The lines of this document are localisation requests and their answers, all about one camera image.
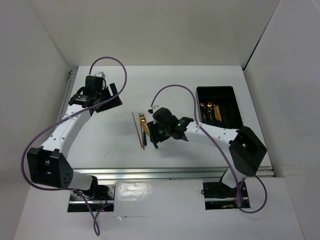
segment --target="white panel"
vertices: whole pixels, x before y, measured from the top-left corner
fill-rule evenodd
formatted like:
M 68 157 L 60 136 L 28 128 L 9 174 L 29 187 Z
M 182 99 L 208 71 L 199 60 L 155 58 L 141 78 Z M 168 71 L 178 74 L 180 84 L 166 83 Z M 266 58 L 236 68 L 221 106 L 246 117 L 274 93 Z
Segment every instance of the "white panel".
M 0 2 L 0 238 L 11 240 L 29 190 L 21 154 L 57 119 L 68 70 L 28 1 Z
M 279 2 L 29 1 L 73 66 L 101 55 L 126 65 L 245 65 Z
M 89 67 L 80 66 L 72 93 L 84 86 Z M 124 73 L 119 66 L 97 66 L 93 74 L 104 72 L 108 83 L 120 89 Z M 148 139 L 140 147 L 131 112 L 138 121 L 138 112 L 147 120 L 147 112 L 156 93 L 169 84 L 182 84 L 193 93 L 199 86 L 232 86 L 245 126 L 250 127 L 263 141 L 257 115 L 240 66 L 128 66 L 127 85 L 120 98 L 123 105 L 94 113 L 79 132 L 69 151 L 68 161 L 73 168 L 179 168 L 227 167 L 218 149 L 199 142 L 168 139 L 155 149 Z M 188 91 L 171 87 L 163 91 L 155 104 L 168 108 L 177 118 L 193 118 L 194 105 Z M 268 154 L 261 166 L 270 167 Z
M 100 238 L 304 240 L 284 180 L 263 178 L 262 181 L 268 189 L 268 202 L 263 211 L 253 215 L 238 209 L 205 210 L 198 181 L 150 182 L 151 189 L 156 191 L 151 196 L 140 202 L 126 201 L 125 206 L 115 201 L 114 212 L 99 215 Z M 252 210 L 257 209 L 263 202 L 264 191 L 254 178 L 246 183 Z M 88 212 L 67 212 L 69 197 L 70 191 L 31 189 L 15 240 L 99 239 Z M 123 206 L 119 211 L 117 204 Z
M 282 0 L 245 70 L 272 165 L 306 240 L 320 236 L 320 1 Z

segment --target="gray wall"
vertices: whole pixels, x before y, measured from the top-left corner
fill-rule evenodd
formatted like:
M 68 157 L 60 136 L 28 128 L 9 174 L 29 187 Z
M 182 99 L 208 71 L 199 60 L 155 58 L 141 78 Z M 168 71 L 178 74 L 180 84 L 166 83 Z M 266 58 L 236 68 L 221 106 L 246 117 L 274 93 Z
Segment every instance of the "gray wall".
M 281 0 L 245 77 L 306 240 L 320 236 L 320 0 Z
M 0 3 L 0 233 L 14 238 L 29 191 L 20 159 L 57 117 L 68 70 L 27 0 Z
M 279 2 L 29 1 L 73 66 L 105 55 L 126 65 L 244 65 Z

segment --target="black tray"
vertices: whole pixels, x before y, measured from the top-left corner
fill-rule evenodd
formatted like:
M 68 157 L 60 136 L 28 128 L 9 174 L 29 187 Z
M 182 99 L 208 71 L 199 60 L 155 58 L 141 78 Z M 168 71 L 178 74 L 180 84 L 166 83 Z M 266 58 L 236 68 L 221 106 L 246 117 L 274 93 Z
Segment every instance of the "black tray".
M 218 106 L 220 111 L 222 121 L 215 118 L 214 111 L 211 112 L 211 116 L 208 111 L 205 111 L 205 119 L 203 114 L 200 114 L 203 123 L 226 129 L 240 129 L 243 126 L 232 86 L 198 86 L 196 95 L 198 104 L 203 103 L 208 106 L 208 102 L 211 102 L 212 105 Z

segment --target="wall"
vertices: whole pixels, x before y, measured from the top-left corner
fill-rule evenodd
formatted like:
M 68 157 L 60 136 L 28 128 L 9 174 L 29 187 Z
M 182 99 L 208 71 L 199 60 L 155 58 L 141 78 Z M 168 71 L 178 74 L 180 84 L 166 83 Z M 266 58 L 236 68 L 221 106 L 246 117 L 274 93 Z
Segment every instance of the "wall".
M 244 71 L 306 240 L 320 236 L 320 0 L 280 1 Z
M 244 66 L 279 2 L 29 1 L 72 66 L 105 55 L 126 65 Z
M 68 70 L 27 0 L 1 1 L 0 29 L 0 233 L 10 240 L 29 191 L 22 151 L 57 119 Z

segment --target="chopstick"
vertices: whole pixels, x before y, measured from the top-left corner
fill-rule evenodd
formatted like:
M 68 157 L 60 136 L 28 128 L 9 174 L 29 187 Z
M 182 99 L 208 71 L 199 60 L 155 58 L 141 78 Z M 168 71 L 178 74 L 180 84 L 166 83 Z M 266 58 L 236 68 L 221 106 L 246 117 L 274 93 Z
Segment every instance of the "chopstick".
M 139 122 L 140 122 L 140 130 L 141 130 L 141 138 L 142 138 L 142 148 L 145 150 L 145 145 L 144 145 L 144 132 L 142 131 L 142 124 L 140 120 L 140 112 L 139 112 Z
M 140 139 L 140 135 L 139 135 L 139 131 L 138 131 L 138 127 L 137 127 L 137 123 L 136 123 L 136 120 L 135 120 L 135 116 L 134 116 L 134 113 L 132 113 L 132 117 L 133 117 L 133 121 L 134 121 L 134 125 L 135 125 L 135 129 L 136 129 L 136 133 L 138 134 L 138 138 L 139 138 L 139 142 L 140 142 L 140 147 L 142 148 L 142 142 L 141 142 L 141 139 Z

